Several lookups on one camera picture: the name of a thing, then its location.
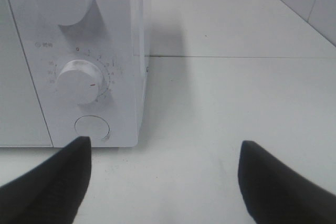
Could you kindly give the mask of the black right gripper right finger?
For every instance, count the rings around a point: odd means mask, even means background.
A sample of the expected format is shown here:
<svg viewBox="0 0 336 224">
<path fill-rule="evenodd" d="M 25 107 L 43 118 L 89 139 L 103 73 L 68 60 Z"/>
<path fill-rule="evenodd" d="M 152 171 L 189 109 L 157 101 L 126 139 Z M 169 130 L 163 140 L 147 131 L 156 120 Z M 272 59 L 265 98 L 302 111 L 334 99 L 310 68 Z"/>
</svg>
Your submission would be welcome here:
<svg viewBox="0 0 336 224">
<path fill-rule="evenodd" d="M 335 223 L 335 195 L 307 180 L 254 141 L 243 141 L 238 184 L 256 223 Z"/>
</svg>

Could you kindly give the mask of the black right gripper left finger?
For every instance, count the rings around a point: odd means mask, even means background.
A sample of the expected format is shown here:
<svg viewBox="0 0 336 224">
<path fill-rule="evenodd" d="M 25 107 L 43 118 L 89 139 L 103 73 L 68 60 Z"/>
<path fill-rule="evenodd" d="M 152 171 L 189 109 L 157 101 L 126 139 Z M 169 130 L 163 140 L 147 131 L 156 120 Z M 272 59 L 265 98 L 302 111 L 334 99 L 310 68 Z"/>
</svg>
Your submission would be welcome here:
<svg viewBox="0 0 336 224">
<path fill-rule="evenodd" d="M 91 141 L 81 136 L 1 186 L 1 223 L 73 223 L 91 177 Z"/>
</svg>

